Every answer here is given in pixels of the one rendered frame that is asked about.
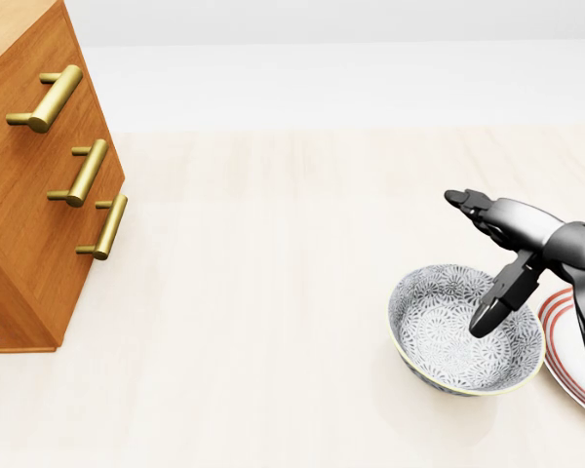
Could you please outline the white plate with red rings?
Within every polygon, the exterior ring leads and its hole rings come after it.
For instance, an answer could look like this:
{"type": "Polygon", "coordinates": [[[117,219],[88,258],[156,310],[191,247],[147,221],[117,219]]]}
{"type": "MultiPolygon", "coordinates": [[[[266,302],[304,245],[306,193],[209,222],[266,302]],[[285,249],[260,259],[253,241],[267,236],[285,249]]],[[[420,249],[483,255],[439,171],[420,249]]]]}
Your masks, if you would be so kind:
{"type": "Polygon", "coordinates": [[[573,289],[554,292],[540,305],[537,315],[545,333],[547,369],[585,409],[585,349],[573,289]]]}

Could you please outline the wooden cabinet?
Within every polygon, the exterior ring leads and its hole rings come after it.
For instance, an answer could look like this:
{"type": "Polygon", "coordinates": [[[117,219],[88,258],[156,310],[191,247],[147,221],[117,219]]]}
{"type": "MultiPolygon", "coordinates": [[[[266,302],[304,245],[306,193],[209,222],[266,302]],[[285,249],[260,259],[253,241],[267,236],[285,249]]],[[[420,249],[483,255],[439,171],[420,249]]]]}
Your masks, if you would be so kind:
{"type": "MultiPolygon", "coordinates": [[[[94,84],[87,76],[103,122],[106,125],[94,84]]],[[[50,348],[52,337],[37,315],[39,309],[31,290],[12,268],[8,258],[0,250],[0,351],[44,352],[50,348]]]]}

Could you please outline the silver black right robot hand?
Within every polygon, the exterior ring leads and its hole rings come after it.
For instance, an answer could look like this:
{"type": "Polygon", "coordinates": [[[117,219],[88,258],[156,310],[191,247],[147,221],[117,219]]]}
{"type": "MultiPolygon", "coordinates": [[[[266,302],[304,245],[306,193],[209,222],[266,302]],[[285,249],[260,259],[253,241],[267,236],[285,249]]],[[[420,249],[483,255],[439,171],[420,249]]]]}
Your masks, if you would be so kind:
{"type": "Polygon", "coordinates": [[[566,266],[585,270],[585,222],[564,222],[532,205],[508,198],[491,200],[472,189],[448,190],[445,199],[496,245],[517,254],[481,299],[469,326],[475,337],[488,335],[520,309],[544,270],[569,284],[566,266]]]}

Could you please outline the wooden cabinet drawer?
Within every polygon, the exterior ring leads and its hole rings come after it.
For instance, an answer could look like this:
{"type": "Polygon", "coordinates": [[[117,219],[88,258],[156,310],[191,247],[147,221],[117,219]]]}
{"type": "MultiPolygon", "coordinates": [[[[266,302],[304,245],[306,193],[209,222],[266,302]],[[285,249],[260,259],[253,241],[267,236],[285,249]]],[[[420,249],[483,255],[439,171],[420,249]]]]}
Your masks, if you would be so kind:
{"type": "Polygon", "coordinates": [[[37,298],[84,277],[74,248],[122,180],[82,64],[0,65],[0,250],[37,298]]]}
{"type": "Polygon", "coordinates": [[[97,113],[64,0],[0,0],[0,242],[34,230],[39,195],[58,168],[61,143],[91,135],[97,113]],[[83,78],[44,134],[11,126],[8,113],[33,112],[51,84],[39,74],[79,66],[83,78]]]}
{"type": "Polygon", "coordinates": [[[77,254],[78,245],[93,245],[108,210],[97,210],[96,201],[112,200],[122,190],[125,175],[110,133],[78,136],[75,141],[58,146],[58,168],[41,189],[35,208],[35,225],[29,240],[35,256],[27,264],[28,281],[36,303],[38,317],[52,337],[50,348],[62,345],[67,326],[88,277],[94,258],[77,254]],[[69,189],[77,176],[84,156],[73,156],[71,148],[91,146],[103,138],[109,148],[94,184],[80,208],[65,201],[50,201],[50,190],[69,189]]]}

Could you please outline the grey patterned bowl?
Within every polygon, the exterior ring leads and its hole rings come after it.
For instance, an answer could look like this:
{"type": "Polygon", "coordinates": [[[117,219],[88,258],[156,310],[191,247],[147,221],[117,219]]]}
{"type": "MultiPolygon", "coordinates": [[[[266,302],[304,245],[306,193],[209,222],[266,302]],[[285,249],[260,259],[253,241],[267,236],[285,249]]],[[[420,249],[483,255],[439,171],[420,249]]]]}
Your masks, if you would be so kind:
{"type": "Polygon", "coordinates": [[[388,323],[398,353],[418,378],[471,397],[514,391],[538,374],[546,340],[527,306],[484,338],[469,332],[491,285],[488,273],[458,264],[420,267],[400,280],[389,299],[388,323]]]}

